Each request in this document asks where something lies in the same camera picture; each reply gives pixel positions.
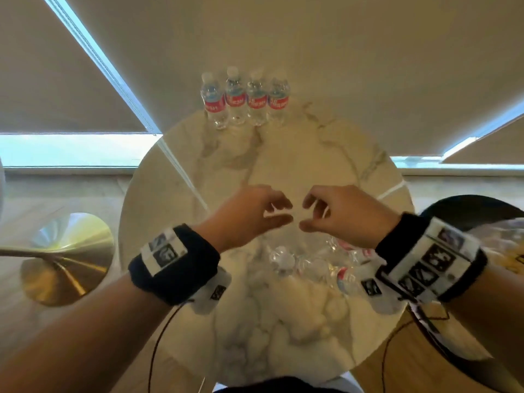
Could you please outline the person's left hand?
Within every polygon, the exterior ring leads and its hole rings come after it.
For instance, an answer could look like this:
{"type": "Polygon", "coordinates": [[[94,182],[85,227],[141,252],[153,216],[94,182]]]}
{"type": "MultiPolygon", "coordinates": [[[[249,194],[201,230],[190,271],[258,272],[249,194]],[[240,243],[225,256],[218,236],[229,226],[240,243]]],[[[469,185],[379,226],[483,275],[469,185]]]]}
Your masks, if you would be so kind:
{"type": "Polygon", "coordinates": [[[263,216],[289,214],[292,202],[269,185],[248,185],[226,200],[214,214],[192,229],[219,253],[242,247],[262,234],[263,216]]]}

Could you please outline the person's left forearm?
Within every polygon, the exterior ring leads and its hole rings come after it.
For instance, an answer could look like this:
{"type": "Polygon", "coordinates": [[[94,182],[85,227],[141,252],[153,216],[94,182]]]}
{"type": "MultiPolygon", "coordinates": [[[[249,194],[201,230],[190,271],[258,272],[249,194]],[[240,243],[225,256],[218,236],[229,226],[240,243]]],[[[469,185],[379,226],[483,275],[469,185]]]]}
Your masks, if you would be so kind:
{"type": "Polygon", "coordinates": [[[126,273],[5,361],[0,393],[110,392],[171,309],[126,273]]]}

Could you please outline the red label water bottle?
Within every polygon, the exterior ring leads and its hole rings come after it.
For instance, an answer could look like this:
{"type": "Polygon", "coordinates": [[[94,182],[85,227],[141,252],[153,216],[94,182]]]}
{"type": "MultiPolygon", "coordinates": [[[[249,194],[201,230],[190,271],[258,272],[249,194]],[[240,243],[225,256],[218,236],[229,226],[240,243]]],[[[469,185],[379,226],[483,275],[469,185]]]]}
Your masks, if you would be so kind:
{"type": "Polygon", "coordinates": [[[330,288],[348,297],[362,297],[363,288],[353,272],[352,267],[330,265],[326,282],[330,288]]]}
{"type": "Polygon", "coordinates": [[[373,260],[376,253],[373,249],[355,247],[343,240],[330,237],[327,241],[330,251],[339,263],[365,264],[373,260]]]}
{"type": "Polygon", "coordinates": [[[225,129],[228,115],[224,89],[212,72],[202,73],[201,79],[200,94],[207,119],[216,129],[225,129]]]}
{"type": "Polygon", "coordinates": [[[285,71],[275,71],[267,92],[267,117],[275,125],[283,125],[290,97],[290,84],[285,71]]]}
{"type": "Polygon", "coordinates": [[[333,265],[320,256],[300,255],[296,260],[296,274],[316,284],[328,284],[333,265]]]}
{"type": "Polygon", "coordinates": [[[232,125],[243,125],[246,120],[246,89],[239,69],[229,66],[226,69],[225,100],[228,119],[232,125]]]}
{"type": "Polygon", "coordinates": [[[264,72],[254,70],[249,74],[246,84],[247,117],[253,126],[260,127],[267,121],[267,91],[264,72]]]}
{"type": "Polygon", "coordinates": [[[272,270],[279,277],[291,276],[296,270],[296,258],[286,246],[278,246],[269,253],[269,262],[272,270]]]}

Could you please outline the clear plastic bag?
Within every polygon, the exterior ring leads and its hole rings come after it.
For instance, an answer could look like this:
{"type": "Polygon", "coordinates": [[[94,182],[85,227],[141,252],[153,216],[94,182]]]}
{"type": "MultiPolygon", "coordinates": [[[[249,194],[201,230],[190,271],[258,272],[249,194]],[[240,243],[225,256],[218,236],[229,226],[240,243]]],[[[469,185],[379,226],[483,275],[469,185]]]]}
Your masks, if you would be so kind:
{"type": "Polygon", "coordinates": [[[483,224],[471,229],[491,264],[524,276],[524,218],[483,224]]]}

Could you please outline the beige roller blind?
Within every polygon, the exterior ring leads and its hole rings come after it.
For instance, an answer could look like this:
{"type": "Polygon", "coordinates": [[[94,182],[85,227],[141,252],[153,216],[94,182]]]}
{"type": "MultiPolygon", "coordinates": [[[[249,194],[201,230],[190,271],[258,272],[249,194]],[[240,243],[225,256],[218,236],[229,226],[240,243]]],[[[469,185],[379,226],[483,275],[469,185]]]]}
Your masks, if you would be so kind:
{"type": "Polygon", "coordinates": [[[524,98],[524,0],[67,0],[160,129],[201,74],[287,75],[391,155],[442,154],[524,98]]]}
{"type": "Polygon", "coordinates": [[[0,0],[1,133],[161,133],[65,0],[0,0]]]}
{"type": "Polygon", "coordinates": [[[443,163],[524,165],[524,114],[444,158],[443,163]]]}

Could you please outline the person's right forearm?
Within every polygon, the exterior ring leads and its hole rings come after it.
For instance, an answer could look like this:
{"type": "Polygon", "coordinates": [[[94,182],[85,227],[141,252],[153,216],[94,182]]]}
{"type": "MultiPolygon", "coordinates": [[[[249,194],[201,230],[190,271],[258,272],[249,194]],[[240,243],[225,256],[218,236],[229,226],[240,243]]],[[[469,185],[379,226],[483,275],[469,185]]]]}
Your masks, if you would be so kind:
{"type": "Polygon", "coordinates": [[[444,306],[524,383],[524,276],[488,264],[476,281],[444,306]]]}

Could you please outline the person's right hand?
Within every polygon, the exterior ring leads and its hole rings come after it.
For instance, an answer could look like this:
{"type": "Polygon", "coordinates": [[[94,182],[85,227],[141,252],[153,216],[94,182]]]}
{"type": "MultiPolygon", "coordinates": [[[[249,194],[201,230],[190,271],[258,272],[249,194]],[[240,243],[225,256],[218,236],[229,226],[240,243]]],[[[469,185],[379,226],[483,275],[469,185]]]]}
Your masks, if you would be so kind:
{"type": "Polygon", "coordinates": [[[314,208],[315,202],[329,205],[332,220],[329,235],[365,249],[376,249],[401,219],[400,213],[354,185],[314,185],[302,206],[314,208]]]}

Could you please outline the black wristband with marker tags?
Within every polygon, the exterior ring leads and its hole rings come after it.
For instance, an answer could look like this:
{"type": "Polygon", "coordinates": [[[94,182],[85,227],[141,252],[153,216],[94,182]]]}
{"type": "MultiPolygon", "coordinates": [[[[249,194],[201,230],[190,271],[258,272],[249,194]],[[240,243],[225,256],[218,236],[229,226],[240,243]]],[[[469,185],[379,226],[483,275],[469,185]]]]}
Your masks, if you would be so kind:
{"type": "Polygon", "coordinates": [[[166,229],[144,245],[127,269],[138,289],[180,305],[218,272],[220,253],[187,224],[166,229]]]}
{"type": "Polygon", "coordinates": [[[480,277],[488,257],[480,241],[438,218],[403,213],[376,247],[375,279],[412,303],[448,303],[480,277]]]}

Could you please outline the black round chair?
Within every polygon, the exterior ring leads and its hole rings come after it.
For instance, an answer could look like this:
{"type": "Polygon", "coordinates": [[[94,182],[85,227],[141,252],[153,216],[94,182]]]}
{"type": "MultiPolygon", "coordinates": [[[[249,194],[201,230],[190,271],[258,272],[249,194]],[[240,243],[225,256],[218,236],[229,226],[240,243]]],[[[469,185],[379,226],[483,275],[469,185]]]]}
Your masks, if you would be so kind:
{"type": "Polygon", "coordinates": [[[484,224],[524,218],[524,210],[496,198],[468,194],[438,200],[420,216],[438,218],[467,232],[484,224]]]}

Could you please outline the gold pedestal base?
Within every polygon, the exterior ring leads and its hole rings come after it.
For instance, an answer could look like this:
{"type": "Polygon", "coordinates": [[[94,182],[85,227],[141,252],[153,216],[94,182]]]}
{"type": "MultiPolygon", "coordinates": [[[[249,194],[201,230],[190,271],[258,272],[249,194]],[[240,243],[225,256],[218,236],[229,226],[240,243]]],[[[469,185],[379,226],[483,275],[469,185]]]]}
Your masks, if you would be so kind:
{"type": "Polygon", "coordinates": [[[22,258],[24,294],[49,308],[72,305],[104,280],[116,251],[108,224],[90,213],[69,213],[38,230],[31,246],[0,245],[0,258],[22,258]]]}

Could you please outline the person's dark clothing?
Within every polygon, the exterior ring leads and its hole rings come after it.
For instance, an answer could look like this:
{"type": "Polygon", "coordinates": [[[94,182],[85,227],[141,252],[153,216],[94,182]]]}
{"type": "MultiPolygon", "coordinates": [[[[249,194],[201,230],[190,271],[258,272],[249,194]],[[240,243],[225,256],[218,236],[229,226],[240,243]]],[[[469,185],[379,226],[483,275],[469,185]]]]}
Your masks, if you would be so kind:
{"type": "Polygon", "coordinates": [[[213,393],[344,393],[341,390],[314,387],[296,377],[278,377],[252,385],[226,387],[213,393]]]}

